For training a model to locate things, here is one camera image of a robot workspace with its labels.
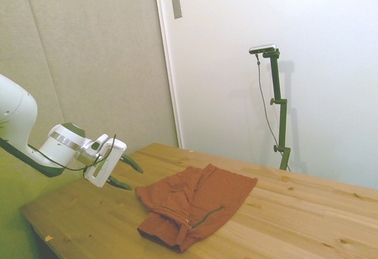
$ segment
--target wood grain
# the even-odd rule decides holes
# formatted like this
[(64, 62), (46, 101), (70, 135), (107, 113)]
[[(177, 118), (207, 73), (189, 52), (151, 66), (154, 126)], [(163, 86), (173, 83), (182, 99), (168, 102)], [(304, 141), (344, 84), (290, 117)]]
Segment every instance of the wood grain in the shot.
[(131, 156), (145, 173), (118, 163), (112, 175), (133, 187), (209, 163), (259, 181), (226, 225), (177, 254), (138, 234), (148, 210), (135, 191), (80, 179), (21, 208), (60, 258), (378, 258), (376, 190), (160, 144)]

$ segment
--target orange shorts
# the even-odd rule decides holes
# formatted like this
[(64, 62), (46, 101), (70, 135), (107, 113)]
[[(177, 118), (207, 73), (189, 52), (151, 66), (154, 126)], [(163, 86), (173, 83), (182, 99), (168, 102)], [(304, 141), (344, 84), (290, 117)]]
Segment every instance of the orange shorts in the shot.
[(257, 181), (209, 164), (204, 169), (190, 166), (151, 185), (136, 187), (136, 194), (151, 211), (138, 231), (181, 253), (224, 225)]

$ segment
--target light switch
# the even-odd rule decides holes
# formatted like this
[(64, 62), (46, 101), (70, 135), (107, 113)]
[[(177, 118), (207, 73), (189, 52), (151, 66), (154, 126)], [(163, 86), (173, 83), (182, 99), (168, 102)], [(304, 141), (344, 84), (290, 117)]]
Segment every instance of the light switch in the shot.
[(175, 19), (183, 17), (183, 12), (181, 10), (181, 1), (180, 0), (172, 0), (173, 6), (173, 15)]

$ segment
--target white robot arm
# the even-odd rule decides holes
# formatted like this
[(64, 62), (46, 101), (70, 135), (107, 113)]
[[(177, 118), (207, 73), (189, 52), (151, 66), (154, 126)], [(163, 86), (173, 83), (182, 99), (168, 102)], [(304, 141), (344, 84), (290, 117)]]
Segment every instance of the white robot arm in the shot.
[(71, 158), (84, 163), (84, 177), (98, 187), (105, 182), (131, 189), (110, 174), (118, 161), (143, 170), (124, 151), (127, 146), (103, 134), (97, 140), (86, 138), (85, 131), (72, 123), (53, 127), (47, 141), (37, 150), (28, 144), (37, 119), (37, 103), (21, 86), (0, 74), (0, 147), (48, 177), (62, 174)]

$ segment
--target black cable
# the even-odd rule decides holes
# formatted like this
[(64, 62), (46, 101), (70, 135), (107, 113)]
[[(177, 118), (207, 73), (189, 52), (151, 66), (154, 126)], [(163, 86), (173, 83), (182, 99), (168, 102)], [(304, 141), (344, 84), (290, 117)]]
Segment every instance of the black cable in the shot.
[(32, 148), (33, 150), (35, 150), (36, 152), (38, 152), (39, 154), (41, 154), (42, 156), (44, 156), (44, 157), (45, 157), (46, 159), (48, 159), (50, 162), (55, 163), (56, 165), (61, 166), (61, 167), (64, 168), (64, 169), (68, 169), (69, 171), (74, 171), (74, 172), (76, 172), (76, 171), (82, 171), (82, 170), (84, 170), (84, 169), (90, 168), (91, 166), (97, 165), (98, 163), (102, 162), (103, 160), (106, 160), (107, 157), (109, 157), (110, 153), (112, 153), (112, 150), (113, 150), (113, 147), (114, 147), (114, 142), (115, 142), (115, 140), (116, 140), (116, 134), (114, 134), (113, 143), (112, 143), (112, 146), (110, 147), (110, 151), (109, 151), (109, 153), (108, 153), (105, 157), (103, 157), (101, 160), (98, 160), (98, 159), (99, 159), (99, 156), (98, 156), (98, 157), (96, 158), (96, 160), (93, 162), (93, 164), (91, 164), (91, 165), (89, 165), (89, 166), (85, 166), (85, 167), (80, 168), (80, 169), (71, 169), (71, 168), (68, 168), (68, 167), (66, 167), (66, 166), (63, 166), (63, 165), (59, 164), (58, 162), (56, 162), (56, 161), (50, 159), (48, 156), (46, 156), (45, 154), (43, 154), (41, 151), (39, 151), (39, 150), (36, 149), (35, 147), (31, 146), (30, 144), (28, 144), (28, 146), (29, 146), (30, 148)]
[(272, 134), (272, 136), (273, 136), (273, 138), (274, 138), (274, 141), (275, 141), (275, 143), (276, 143), (276, 146), (278, 147), (278, 142), (277, 142), (276, 136), (275, 136), (274, 133), (273, 133), (273, 130), (272, 130), (272, 128), (271, 128), (271, 124), (269, 123), (268, 114), (266, 113), (265, 99), (264, 99), (264, 95), (263, 95), (263, 93), (262, 93), (262, 87), (261, 87), (261, 74), (260, 74), (261, 71), (260, 71), (260, 60), (259, 60), (259, 55), (258, 55), (258, 54), (255, 54), (255, 56), (256, 56), (256, 58), (258, 59), (258, 68), (259, 68), (259, 87), (260, 87), (260, 93), (261, 93), (262, 103), (263, 103), (263, 105), (264, 105), (265, 119), (266, 119), (266, 122), (267, 122), (267, 124), (268, 124), (269, 130), (271, 131), (271, 134)]

